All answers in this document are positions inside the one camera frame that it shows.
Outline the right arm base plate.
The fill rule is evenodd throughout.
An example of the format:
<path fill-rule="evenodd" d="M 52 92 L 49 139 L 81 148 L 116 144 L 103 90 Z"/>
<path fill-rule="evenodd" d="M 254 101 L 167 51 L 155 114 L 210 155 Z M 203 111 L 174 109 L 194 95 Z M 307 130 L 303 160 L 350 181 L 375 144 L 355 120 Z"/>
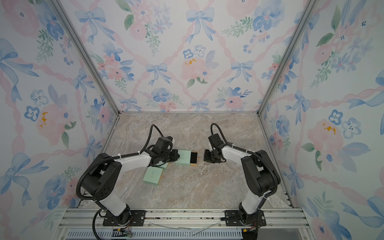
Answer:
<path fill-rule="evenodd" d="M 225 210 L 224 214 L 225 216 L 220 220 L 225 221 L 227 227 L 265 227 L 267 225 L 264 212 L 261 210 L 251 215 L 240 210 Z"/>

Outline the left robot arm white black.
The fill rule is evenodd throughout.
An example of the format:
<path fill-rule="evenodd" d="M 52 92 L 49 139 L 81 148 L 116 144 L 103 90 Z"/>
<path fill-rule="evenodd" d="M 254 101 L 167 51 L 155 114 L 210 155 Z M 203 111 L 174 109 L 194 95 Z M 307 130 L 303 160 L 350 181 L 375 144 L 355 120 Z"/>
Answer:
<path fill-rule="evenodd" d="M 134 169 L 160 167 L 175 162 L 180 155 L 173 149 L 175 140 L 171 137 L 158 138 L 154 146 L 126 155 L 109 156 L 99 154 L 79 178 L 76 195 L 80 200 L 95 202 L 106 217 L 115 225 L 126 225 L 132 218 L 130 207 L 115 192 L 115 185 L 121 173 Z"/>

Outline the small green jewelry box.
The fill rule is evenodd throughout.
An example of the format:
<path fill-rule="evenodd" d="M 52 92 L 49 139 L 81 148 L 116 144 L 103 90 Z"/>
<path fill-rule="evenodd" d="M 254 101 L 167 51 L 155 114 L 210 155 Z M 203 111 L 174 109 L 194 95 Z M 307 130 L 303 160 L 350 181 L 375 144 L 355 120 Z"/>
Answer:
<path fill-rule="evenodd" d="M 158 185 L 163 174 L 163 168 L 149 167 L 143 178 L 143 182 L 151 185 Z"/>

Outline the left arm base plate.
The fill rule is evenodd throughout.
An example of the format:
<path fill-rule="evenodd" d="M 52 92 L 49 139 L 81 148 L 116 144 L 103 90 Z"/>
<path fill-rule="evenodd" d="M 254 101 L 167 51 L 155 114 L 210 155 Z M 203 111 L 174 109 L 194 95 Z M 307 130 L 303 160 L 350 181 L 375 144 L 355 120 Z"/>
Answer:
<path fill-rule="evenodd" d="M 133 226 L 133 227 L 142 227 L 144 225 L 145 210 L 128 210 L 122 212 L 119 216 L 114 216 L 110 211 L 106 212 L 104 217 L 103 226 L 104 227 L 123 227 L 123 226 Z"/>

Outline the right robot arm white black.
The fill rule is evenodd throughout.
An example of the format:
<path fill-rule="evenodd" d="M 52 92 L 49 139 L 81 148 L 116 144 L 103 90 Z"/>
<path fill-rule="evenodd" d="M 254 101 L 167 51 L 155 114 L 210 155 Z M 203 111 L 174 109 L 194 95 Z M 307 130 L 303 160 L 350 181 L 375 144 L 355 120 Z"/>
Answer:
<path fill-rule="evenodd" d="M 253 152 L 225 142 L 219 134 L 208 137 L 210 149 L 205 150 L 204 161 L 208 163 L 224 163 L 233 161 L 243 168 L 248 193 L 239 205 L 238 215 L 229 217 L 236 219 L 244 226 L 260 226 L 263 215 L 262 207 L 266 200 L 274 195 L 281 183 L 278 171 L 267 152 Z"/>

